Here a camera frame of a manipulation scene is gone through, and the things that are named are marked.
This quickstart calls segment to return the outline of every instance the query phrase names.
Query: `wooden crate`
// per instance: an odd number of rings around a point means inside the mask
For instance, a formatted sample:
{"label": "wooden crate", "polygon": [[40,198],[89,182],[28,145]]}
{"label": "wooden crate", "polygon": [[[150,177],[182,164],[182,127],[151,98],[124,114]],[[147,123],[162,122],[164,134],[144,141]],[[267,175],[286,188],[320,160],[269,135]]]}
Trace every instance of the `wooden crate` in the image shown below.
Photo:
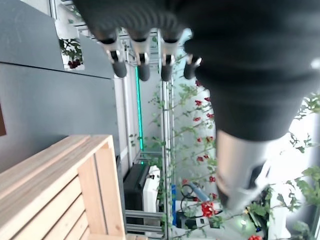
{"label": "wooden crate", "polygon": [[69,136],[0,174],[0,240],[125,238],[111,135]]}

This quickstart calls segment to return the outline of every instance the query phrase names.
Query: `green leaf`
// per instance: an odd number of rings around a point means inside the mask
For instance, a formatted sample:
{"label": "green leaf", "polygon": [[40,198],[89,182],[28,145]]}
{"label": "green leaf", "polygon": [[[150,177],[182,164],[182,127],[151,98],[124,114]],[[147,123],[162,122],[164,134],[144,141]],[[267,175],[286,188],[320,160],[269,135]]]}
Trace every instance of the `green leaf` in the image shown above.
{"label": "green leaf", "polygon": [[286,206],[286,202],[284,200],[284,196],[282,194],[278,193],[278,196],[276,197],[277,200],[279,200],[284,206]]}
{"label": "green leaf", "polygon": [[271,197],[272,197],[272,193],[269,191],[268,193],[267,193],[267,195],[265,196],[265,200],[270,200],[271,199]]}
{"label": "green leaf", "polygon": [[295,149],[299,150],[302,154],[304,154],[306,151],[306,149],[303,146],[296,147]]}
{"label": "green leaf", "polygon": [[264,217],[267,214],[266,208],[257,204],[256,202],[250,204],[249,208],[252,213],[255,213],[255,214],[260,215],[262,217]]}
{"label": "green leaf", "polygon": [[303,221],[297,221],[294,225],[293,225],[293,229],[302,233],[302,234],[308,234],[310,233],[310,229],[308,224],[306,224]]}
{"label": "green leaf", "polygon": [[292,184],[292,182],[290,180],[286,181],[285,184],[289,184],[291,187],[294,188],[294,190],[296,190],[296,187]]}

